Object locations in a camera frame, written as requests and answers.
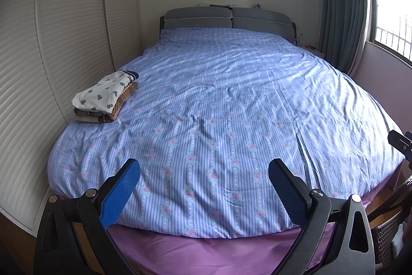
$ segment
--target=blue striped duvet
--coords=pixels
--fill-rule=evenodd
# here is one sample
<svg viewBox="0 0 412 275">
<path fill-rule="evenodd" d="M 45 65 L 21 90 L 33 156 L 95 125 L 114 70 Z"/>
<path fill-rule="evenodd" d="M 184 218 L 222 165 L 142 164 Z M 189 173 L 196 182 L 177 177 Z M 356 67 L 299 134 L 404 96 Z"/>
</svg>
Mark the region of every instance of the blue striped duvet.
<svg viewBox="0 0 412 275">
<path fill-rule="evenodd" d="M 279 36 L 164 31 L 123 67 L 139 89 L 114 123 L 70 123 L 48 163 L 54 191 L 79 197 L 130 157 L 141 179 L 118 223 L 189 237 L 291 228 L 267 177 L 280 157 L 310 188 L 363 195 L 403 157 L 397 125 L 349 77 Z"/>
</svg>

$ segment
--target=gray curtain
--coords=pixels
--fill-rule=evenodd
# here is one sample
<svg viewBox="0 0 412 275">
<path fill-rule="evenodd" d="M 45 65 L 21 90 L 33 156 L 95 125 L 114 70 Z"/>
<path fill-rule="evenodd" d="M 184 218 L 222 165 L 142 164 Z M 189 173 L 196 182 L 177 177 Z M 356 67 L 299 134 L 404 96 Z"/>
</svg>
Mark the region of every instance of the gray curtain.
<svg viewBox="0 0 412 275">
<path fill-rule="evenodd" d="M 369 0 L 323 0 L 318 50 L 335 68 L 349 74 L 360 56 L 369 20 Z"/>
</svg>

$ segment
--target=metal screw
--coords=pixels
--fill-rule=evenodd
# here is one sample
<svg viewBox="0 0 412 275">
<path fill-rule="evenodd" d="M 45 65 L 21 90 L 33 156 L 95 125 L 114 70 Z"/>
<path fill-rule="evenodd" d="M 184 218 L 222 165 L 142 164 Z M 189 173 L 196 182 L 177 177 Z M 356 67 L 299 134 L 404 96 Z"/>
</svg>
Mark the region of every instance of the metal screw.
<svg viewBox="0 0 412 275">
<path fill-rule="evenodd" d="M 314 189 L 312 190 L 312 195 L 315 197 L 323 197 L 324 193 L 322 190 Z"/>
<path fill-rule="evenodd" d="M 352 197 L 352 200 L 356 203 L 359 203 L 361 201 L 360 196 L 357 194 L 353 194 L 351 197 Z"/>
<path fill-rule="evenodd" d="M 57 196 L 56 195 L 51 195 L 50 197 L 49 197 L 49 202 L 50 203 L 55 203 L 57 201 Z"/>
<path fill-rule="evenodd" d="M 97 193 L 96 189 L 88 189 L 86 191 L 86 197 L 94 197 Z"/>
</svg>

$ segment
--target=double bed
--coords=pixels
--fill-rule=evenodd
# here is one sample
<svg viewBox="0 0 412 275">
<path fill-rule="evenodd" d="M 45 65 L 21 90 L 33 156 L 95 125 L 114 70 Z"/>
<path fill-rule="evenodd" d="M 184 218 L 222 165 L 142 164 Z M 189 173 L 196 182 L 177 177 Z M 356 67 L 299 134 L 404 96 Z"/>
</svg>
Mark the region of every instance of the double bed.
<svg viewBox="0 0 412 275">
<path fill-rule="evenodd" d="M 140 78 L 118 119 L 71 123 L 48 164 L 52 189 L 79 197 L 139 161 L 109 232 L 145 274 L 271 273 L 298 234 L 267 178 L 273 158 L 310 188 L 363 195 L 365 206 L 403 160 L 387 143 L 394 121 L 296 47 L 287 16 L 185 8 L 161 25 L 160 41 L 122 67 Z"/>
</svg>

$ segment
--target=headboard cushion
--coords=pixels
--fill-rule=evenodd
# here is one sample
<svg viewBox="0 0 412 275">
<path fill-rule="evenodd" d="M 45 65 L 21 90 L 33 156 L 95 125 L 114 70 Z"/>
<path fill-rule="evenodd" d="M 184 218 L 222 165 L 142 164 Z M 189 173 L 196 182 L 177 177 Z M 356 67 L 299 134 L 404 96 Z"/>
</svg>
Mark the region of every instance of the headboard cushion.
<svg viewBox="0 0 412 275">
<path fill-rule="evenodd" d="M 290 18 L 282 13 L 249 8 L 232 9 L 232 27 L 267 32 L 294 41 L 295 30 Z"/>
<path fill-rule="evenodd" d="M 198 6 L 167 11 L 164 29 L 181 27 L 224 27 L 232 28 L 231 12 L 227 8 Z"/>
</svg>

